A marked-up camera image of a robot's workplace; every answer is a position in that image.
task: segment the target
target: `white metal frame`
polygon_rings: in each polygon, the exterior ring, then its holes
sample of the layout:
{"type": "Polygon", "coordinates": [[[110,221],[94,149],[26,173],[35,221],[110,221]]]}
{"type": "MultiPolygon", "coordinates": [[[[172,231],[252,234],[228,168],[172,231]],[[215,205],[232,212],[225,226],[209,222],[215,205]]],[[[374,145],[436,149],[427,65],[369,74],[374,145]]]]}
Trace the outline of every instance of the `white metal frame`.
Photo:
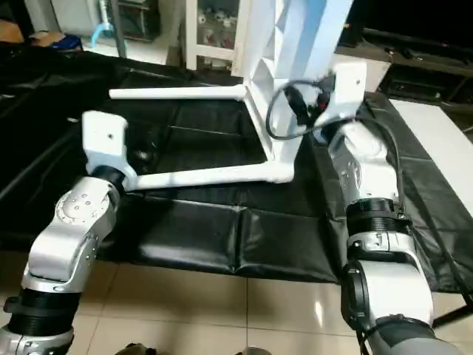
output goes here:
{"type": "Polygon", "coordinates": [[[187,69],[197,69],[197,56],[231,61],[231,74],[243,76],[243,61],[245,55],[245,39],[248,19],[251,12],[252,0],[239,0],[238,21],[236,23],[235,44],[232,50],[205,46],[197,43],[197,8],[198,0],[186,0],[186,66],[187,69]]]}
{"type": "MultiPolygon", "coordinates": [[[[267,161],[261,164],[228,166],[183,172],[144,175],[125,186],[126,189],[159,189],[243,181],[291,181],[294,161],[302,138],[275,141],[265,129],[269,101],[278,86],[291,78],[320,78],[329,67],[338,38],[352,0],[270,0],[268,16],[254,24],[259,43],[255,47],[255,61],[245,83],[234,87],[186,87],[111,89],[112,99],[234,99],[245,102],[267,161]]],[[[366,67],[342,64],[337,78],[336,92],[330,100],[325,118],[352,115],[358,109],[364,93],[366,67]]],[[[313,89],[304,90],[313,99],[313,89]]],[[[274,107],[272,130],[284,135],[299,129],[293,113],[283,99],[274,107]]]]}

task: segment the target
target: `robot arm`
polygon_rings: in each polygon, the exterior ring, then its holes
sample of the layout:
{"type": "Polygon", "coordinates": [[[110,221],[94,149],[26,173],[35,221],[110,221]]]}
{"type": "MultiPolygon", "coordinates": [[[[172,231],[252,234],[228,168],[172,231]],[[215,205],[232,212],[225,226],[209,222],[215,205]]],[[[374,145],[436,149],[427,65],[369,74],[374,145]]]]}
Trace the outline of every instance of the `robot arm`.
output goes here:
{"type": "Polygon", "coordinates": [[[387,163],[384,143],[361,122],[341,124],[324,138],[347,211],[341,281],[345,321],[374,354],[460,354],[431,328],[432,295],[399,215],[396,173],[387,163]]]}
{"type": "Polygon", "coordinates": [[[83,118],[90,176],[59,199],[52,222],[33,243],[20,295],[4,305],[12,316],[0,329],[1,355],[62,355],[72,343],[72,321],[95,255],[115,226],[120,195],[133,178],[123,149],[125,120],[115,116],[111,135],[110,125],[96,118],[97,112],[83,118]],[[91,144],[90,135],[105,146],[91,144]],[[98,155],[104,152],[109,159],[100,165],[98,155]]]}

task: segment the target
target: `black cloth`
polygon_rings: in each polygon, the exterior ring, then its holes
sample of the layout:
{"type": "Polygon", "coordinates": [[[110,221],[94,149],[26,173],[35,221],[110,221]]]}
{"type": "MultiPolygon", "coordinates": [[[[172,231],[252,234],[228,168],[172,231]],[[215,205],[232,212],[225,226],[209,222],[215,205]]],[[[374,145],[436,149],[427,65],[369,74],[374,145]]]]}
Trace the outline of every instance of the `black cloth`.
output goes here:
{"type": "MultiPolygon", "coordinates": [[[[0,247],[26,251],[54,205],[85,172],[81,113],[122,115],[138,174],[265,161],[245,105],[235,101],[116,101],[114,87],[231,85],[212,73],[91,53],[0,47],[0,247]]],[[[369,101],[401,148],[407,212],[434,290],[455,291],[433,235],[473,285],[473,219],[385,97],[369,101]]],[[[236,183],[133,192],[99,257],[246,277],[336,283],[347,232],[327,149],[306,137],[290,183],[236,183]]]]}

